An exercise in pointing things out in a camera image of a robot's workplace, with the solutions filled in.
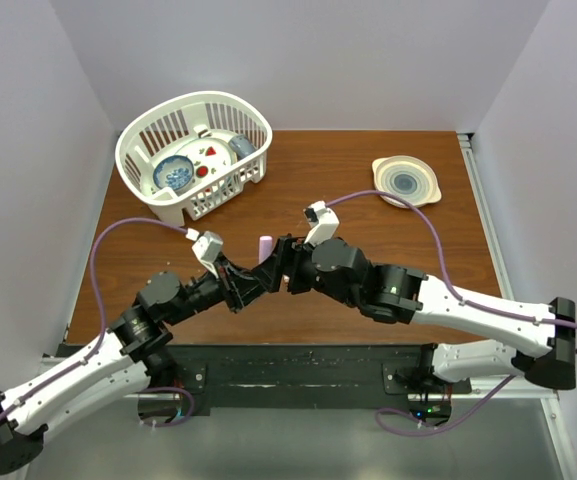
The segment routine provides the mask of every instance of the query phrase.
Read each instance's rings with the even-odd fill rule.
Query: plastic basket
[[[156,166],[206,129],[243,134],[256,150],[183,193],[157,188]],[[240,194],[247,182],[260,181],[271,141],[270,125],[246,101],[224,92],[197,92],[157,105],[128,125],[117,142],[115,163],[126,186],[155,215],[183,225],[184,211],[197,220]]]

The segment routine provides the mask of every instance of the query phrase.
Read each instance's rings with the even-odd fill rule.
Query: blue and white bowl
[[[157,188],[172,188],[175,192],[183,190],[192,182],[195,167],[192,161],[183,155],[173,155],[164,158],[153,173],[153,180]]]

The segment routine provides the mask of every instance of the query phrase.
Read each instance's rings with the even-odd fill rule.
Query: white wall
[[[516,295],[577,301],[577,2],[550,2],[475,149]],[[577,390],[561,399],[577,452]]]
[[[51,0],[117,129],[221,89],[276,129],[474,131],[547,0]]]
[[[50,4],[0,1],[3,389],[33,376],[63,334],[113,132]]]

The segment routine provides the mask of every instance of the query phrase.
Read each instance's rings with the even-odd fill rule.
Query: white cable clip
[[[186,233],[186,238],[188,240],[196,242],[197,239],[199,238],[199,235],[200,233],[197,230],[195,230],[194,228],[189,228],[188,233]]]
[[[192,251],[195,257],[197,257],[197,260],[199,260],[199,263],[212,273],[215,278],[219,278],[219,275],[217,274],[217,267],[215,267],[214,264],[221,253],[223,244],[224,241],[221,237],[212,232],[204,232],[203,235],[199,235],[195,243],[192,244]]]
[[[304,214],[310,225],[310,231],[304,243],[316,247],[333,237],[339,226],[339,219],[332,209],[326,207],[326,202],[320,200],[313,203],[304,210]]]

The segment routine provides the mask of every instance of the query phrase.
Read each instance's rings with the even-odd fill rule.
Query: wooden table
[[[453,132],[275,132],[266,177],[247,184],[242,194],[192,227],[218,233],[226,256],[252,267],[260,235],[305,235],[304,207],[371,188],[372,160],[403,154],[427,162],[439,179],[443,199],[424,207],[424,212],[441,235],[453,282],[499,295]],[[344,203],[335,212],[341,221],[338,234],[369,259],[439,275],[432,238],[412,212],[378,197]],[[97,231],[133,216],[153,217],[115,171]],[[97,268],[109,320],[130,306],[145,281],[162,269],[177,271],[184,281],[201,273],[189,241],[175,232],[150,225],[128,225],[113,232],[100,249]],[[98,329],[99,313],[86,272],[67,342],[87,343]],[[441,327],[376,323],[316,292],[268,295],[238,315],[219,305],[171,331],[175,343],[460,343],[476,338]]]

